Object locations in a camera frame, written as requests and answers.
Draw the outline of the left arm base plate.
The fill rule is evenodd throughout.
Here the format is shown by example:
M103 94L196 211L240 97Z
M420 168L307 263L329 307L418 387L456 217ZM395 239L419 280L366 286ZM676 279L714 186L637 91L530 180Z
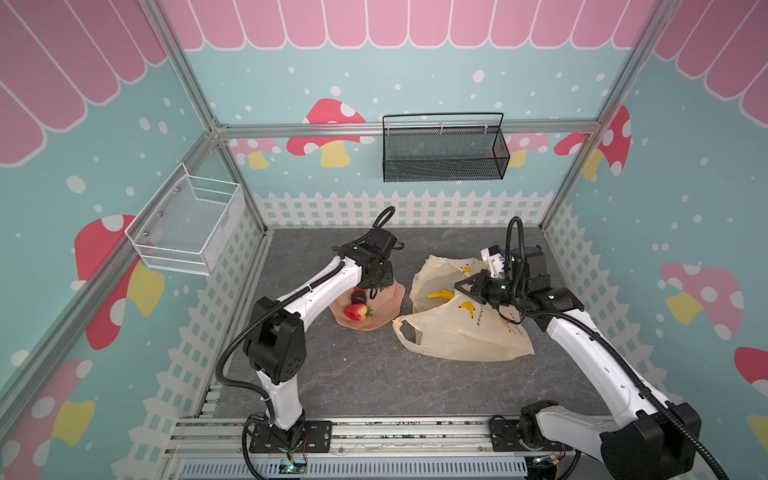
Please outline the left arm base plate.
M299 420L288 430L258 423L248 436L250 453L329 453L333 423Z

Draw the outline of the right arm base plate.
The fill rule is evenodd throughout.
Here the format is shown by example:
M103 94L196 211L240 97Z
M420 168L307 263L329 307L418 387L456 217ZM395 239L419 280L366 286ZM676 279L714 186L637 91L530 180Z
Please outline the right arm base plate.
M524 440L517 418L494 415L488 420L490 442L494 452L550 452L556 455L571 453L573 449L550 440Z

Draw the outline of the black mesh wall basket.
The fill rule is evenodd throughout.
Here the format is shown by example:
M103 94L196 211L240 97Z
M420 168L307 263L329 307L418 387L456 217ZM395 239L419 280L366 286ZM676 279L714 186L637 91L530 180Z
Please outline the black mesh wall basket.
M493 112L384 115L386 183L501 180L511 154Z

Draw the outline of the pink fruit plate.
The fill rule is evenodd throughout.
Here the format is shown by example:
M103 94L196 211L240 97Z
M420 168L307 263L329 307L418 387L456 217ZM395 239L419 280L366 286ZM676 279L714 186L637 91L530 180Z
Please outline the pink fruit plate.
M392 286L376 291L355 287L342 294L330 305L336 322L346 328L373 331L392 322L400 315L405 287L395 282Z

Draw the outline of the long yellow banana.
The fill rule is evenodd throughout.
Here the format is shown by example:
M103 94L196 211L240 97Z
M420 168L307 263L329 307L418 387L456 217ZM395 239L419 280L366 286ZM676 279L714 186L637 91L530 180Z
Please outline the long yellow banana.
M428 295L428 298L429 299L443 299L443 300L446 300L446 301L450 301L450 300L452 300L454 298L454 296L455 296L455 294L452 291L443 289L443 290L440 290L440 291L437 291L437 292L430 293Z

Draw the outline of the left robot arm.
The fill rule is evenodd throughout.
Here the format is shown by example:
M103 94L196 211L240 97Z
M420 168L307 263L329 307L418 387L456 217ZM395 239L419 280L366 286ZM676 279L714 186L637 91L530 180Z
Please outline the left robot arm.
M306 361L306 330L342 294L355 287L380 290L394 283L391 253L404 248L391 232L373 227L362 237L335 247L330 263L292 292L263 297L250 310L243 331L225 348L215 366L218 383L249 390L265 402L266 414L251 421L266 426L266 442L285 451L306 437L305 411L297 375ZM229 378L225 366L241 348L257 372L256 383Z

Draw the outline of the red apple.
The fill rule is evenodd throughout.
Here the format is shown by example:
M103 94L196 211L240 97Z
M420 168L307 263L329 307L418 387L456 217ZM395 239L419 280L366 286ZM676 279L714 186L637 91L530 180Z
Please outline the red apple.
M347 319L353 322L362 322L370 318L373 314L372 309L368 305L349 305L343 313Z

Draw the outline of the dark plum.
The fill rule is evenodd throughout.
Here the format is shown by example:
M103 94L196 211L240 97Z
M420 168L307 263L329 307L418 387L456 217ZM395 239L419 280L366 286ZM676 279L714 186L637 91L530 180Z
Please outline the dark plum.
M354 289L350 296L350 302L352 305L366 305L368 302L368 294L366 290Z

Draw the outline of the banana print plastic bag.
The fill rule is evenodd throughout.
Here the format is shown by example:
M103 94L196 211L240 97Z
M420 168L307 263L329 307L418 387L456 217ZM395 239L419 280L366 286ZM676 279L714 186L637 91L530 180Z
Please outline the banana print plastic bag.
M457 292L454 284L479 273L485 262L431 255L414 275L412 313L396 318L393 330L409 351L454 361L503 362L533 355L525 328L505 321L493 308ZM440 290L452 300L429 299Z

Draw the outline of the aluminium front rail frame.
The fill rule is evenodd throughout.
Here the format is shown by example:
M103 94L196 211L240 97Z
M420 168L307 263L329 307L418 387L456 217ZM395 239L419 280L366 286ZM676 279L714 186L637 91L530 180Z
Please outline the aluminium front rail frame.
M181 421L158 479L607 479L571 453L494 452L485 416L328 417L329 453L250 453L240 418Z

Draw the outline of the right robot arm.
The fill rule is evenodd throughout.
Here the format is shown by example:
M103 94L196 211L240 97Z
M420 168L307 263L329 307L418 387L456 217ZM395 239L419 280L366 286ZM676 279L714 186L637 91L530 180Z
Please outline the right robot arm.
M615 479L671 479L701 458L718 479L727 474L699 439L701 419L686 403L673 403L648 383L598 331L583 303L567 288L555 288L540 248L517 253L499 246L481 253L479 273L456 290L498 313L512 308L517 325L530 318L575 362L597 390L611 417L573 412L555 401L522 408L517 436L529 449L552 443L600 461Z

